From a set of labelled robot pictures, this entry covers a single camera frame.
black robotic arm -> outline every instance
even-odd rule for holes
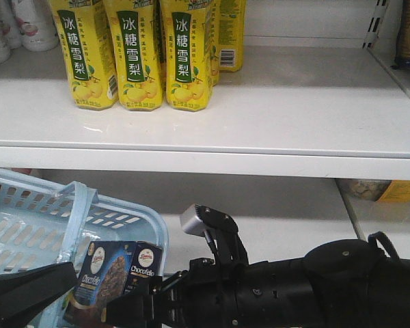
[[[108,303],[103,321],[133,328],[410,328],[410,260],[381,232],[368,242],[327,243],[303,258],[249,264],[229,215],[194,205],[181,224],[206,238],[214,259],[192,260],[165,281],[145,279]]]

light blue plastic basket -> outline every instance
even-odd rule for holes
[[[72,261],[79,272],[94,240],[148,241],[167,256],[167,226],[146,206],[0,169],[0,274]],[[56,327],[60,301],[32,325]]]

white shelf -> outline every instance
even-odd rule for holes
[[[373,52],[373,55],[378,59],[382,67],[392,76],[392,78],[399,84],[401,89],[410,98],[410,70],[395,70],[392,68],[394,63],[394,56],[389,53]]]
[[[44,170],[43,177],[80,181],[161,213],[169,230],[169,273],[188,269],[193,258],[212,257],[204,239],[180,227],[180,214],[192,204],[231,215],[252,263],[301,257],[323,243],[356,238],[332,179],[74,170]]]
[[[367,51],[246,48],[207,109],[77,109],[60,49],[0,65],[0,166],[410,180],[410,99]]]

yellow package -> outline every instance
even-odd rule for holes
[[[212,0],[161,0],[167,49],[168,103],[198,111],[213,90],[210,62]]]
[[[161,106],[163,89],[154,41],[154,0],[105,0],[114,43],[120,103],[130,110]]]
[[[158,49],[158,56],[159,56],[159,67],[160,67],[160,76],[161,76],[161,83],[163,86],[163,91],[165,90],[165,71],[166,67],[166,55],[165,55],[165,32],[164,32],[164,22],[163,22],[163,13],[161,12],[161,4],[160,0],[156,0],[155,3],[156,10],[154,11],[154,22],[155,22],[155,33],[154,33],[154,40],[156,42],[156,48]]]
[[[220,26],[220,0],[213,0],[213,10],[211,12],[211,78],[213,85],[218,84],[220,79],[220,46],[219,46],[219,26]]]
[[[246,0],[220,0],[220,70],[235,72],[243,65]]]
[[[80,108],[105,109],[118,99],[105,7],[101,0],[50,0],[70,91]]]
[[[410,181],[393,180],[378,202],[410,202]]]

chocofello package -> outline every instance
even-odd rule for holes
[[[88,247],[64,319],[81,328],[110,328],[103,308],[159,272],[162,249],[142,241],[94,241]]]

